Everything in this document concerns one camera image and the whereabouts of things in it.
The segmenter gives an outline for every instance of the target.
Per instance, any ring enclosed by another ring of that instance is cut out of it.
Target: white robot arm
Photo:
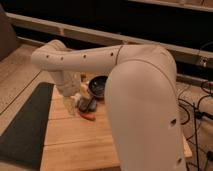
[[[176,65],[167,50],[123,45],[67,51],[54,40],[37,49],[32,61],[50,72],[64,96],[79,87],[67,70],[109,75],[105,102],[122,171],[186,171]]]

